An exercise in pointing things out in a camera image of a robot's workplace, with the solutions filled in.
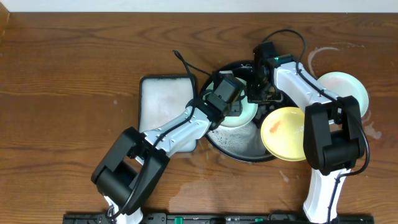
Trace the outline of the mint plate top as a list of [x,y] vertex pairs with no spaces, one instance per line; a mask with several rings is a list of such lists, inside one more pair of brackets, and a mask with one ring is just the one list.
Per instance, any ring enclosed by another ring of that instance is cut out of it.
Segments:
[[227,128],[237,128],[250,122],[257,113],[258,104],[249,103],[245,92],[241,92],[240,100],[243,106],[243,112],[239,117],[225,117],[220,126]]

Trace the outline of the mint plate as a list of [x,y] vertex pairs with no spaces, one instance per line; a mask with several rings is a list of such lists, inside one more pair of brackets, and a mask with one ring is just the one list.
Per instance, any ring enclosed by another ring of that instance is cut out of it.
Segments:
[[243,112],[239,117],[225,117],[220,126],[227,128],[237,128],[250,122],[257,113],[258,104],[249,103],[245,92],[241,92],[240,100],[243,106]]
[[369,96],[364,85],[357,78],[344,72],[330,72],[322,75],[318,82],[341,97],[355,97],[359,103],[361,117],[366,114]]

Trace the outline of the yellow plate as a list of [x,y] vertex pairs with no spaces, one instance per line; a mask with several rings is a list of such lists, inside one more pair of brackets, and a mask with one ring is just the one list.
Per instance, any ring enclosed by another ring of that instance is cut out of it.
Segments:
[[300,108],[279,108],[266,116],[261,139],[266,149],[285,161],[303,161],[304,113]]

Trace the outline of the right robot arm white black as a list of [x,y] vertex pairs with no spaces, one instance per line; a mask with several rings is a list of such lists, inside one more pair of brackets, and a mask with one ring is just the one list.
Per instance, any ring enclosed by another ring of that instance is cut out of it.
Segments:
[[248,101],[264,105],[287,97],[303,111],[303,152],[312,168],[303,210],[312,223],[331,223],[345,178],[365,170],[352,170],[359,158],[370,158],[359,103],[327,90],[293,55],[278,54],[272,42],[259,44],[253,54]]

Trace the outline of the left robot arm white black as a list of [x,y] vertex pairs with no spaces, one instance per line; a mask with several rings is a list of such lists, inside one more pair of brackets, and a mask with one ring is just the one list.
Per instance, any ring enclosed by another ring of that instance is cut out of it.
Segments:
[[171,156],[216,129],[241,99],[207,93],[204,98],[192,99],[180,116],[159,128],[142,133],[133,127],[125,129],[91,176],[109,202],[106,219],[139,223],[132,216],[141,211]]

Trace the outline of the round black tray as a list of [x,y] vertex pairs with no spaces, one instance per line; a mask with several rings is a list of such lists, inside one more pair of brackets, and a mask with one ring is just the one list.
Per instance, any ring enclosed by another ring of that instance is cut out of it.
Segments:
[[262,142],[261,124],[271,112],[279,108],[295,106],[289,97],[282,94],[283,102],[258,104],[257,113],[250,122],[237,128],[219,125],[217,129],[206,134],[207,140],[223,154],[239,161],[267,162],[274,160],[275,156],[266,149]]

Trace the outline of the black rectangular soapy water tray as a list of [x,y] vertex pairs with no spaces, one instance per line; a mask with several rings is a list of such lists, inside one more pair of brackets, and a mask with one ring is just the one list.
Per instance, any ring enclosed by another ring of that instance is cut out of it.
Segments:
[[149,144],[165,149],[167,142],[157,138],[164,131],[184,122],[192,113],[188,103],[193,87],[188,75],[153,75],[140,82],[139,132]]

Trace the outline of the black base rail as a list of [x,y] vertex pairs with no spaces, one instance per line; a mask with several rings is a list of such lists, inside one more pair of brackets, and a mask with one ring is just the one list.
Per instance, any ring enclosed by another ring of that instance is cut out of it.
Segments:
[[148,213],[147,215],[121,215],[109,220],[104,213],[64,214],[63,224],[107,224],[107,223],[138,223],[138,224],[252,224],[252,223],[308,223],[301,216],[288,213],[272,213],[260,215],[168,215],[165,213]]

